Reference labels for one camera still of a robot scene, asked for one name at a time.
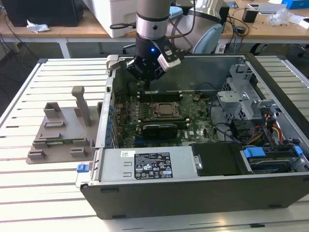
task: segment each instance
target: motherboard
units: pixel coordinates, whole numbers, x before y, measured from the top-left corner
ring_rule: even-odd
[[[120,148],[218,142],[202,94],[137,95],[115,106]]]

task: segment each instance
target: sticker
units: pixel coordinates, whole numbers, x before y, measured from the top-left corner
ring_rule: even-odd
[[[135,154],[134,167],[137,180],[173,178],[169,152]]]
[[[135,151],[121,151],[120,157],[134,157]]]

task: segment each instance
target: blue box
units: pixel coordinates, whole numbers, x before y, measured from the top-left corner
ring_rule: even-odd
[[[282,4],[287,4],[288,9],[309,8],[309,0],[282,0]]]

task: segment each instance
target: yellow wire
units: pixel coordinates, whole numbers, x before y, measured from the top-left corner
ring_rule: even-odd
[[[248,142],[248,144],[250,144],[250,143],[252,143],[252,142],[258,140],[259,138],[262,137],[263,134],[264,134],[264,133],[260,133],[260,134],[259,134],[258,136],[256,136],[253,140],[251,140],[250,142]]]
[[[275,127],[272,127],[273,130],[275,130],[278,133],[278,139],[279,139],[279,143],[280,143],[280,133],[279,130]]]

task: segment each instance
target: gray 3d printed holder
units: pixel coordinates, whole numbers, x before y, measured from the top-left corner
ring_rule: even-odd
[[[44,120],[26,159],[28,164],[93,159],[102,104],[88,107],[83,86],[74,86],[72,95],[77,108],[60,108],[57,102],[46,104]]]

